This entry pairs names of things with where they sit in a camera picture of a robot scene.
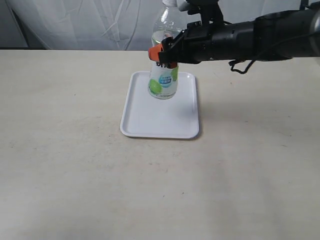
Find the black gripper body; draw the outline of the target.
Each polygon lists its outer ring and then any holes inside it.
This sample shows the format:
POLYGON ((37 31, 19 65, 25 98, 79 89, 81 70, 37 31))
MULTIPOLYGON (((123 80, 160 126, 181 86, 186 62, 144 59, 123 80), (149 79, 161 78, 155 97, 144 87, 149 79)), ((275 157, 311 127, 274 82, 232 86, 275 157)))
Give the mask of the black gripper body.
POLYGON ((199 64, 214 61, 212 37, 219 30, 224 29, 225 23, 210 23, 201 25, 192 22, 176 37, 168 37, 161 42, 157 53, 161 64, 184 63, 199 64))

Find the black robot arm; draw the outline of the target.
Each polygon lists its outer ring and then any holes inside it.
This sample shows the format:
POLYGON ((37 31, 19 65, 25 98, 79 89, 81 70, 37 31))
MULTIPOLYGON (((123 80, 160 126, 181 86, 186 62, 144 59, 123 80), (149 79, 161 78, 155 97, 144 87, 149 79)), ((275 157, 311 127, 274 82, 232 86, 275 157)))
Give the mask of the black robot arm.
POLYGON ((246 74, 257 61, 276 62, 320 55, 320 4, 226 23, 218 5, 209 18, 187 24, 148 50, 160 64, 228 61, 230 70, 246 74))

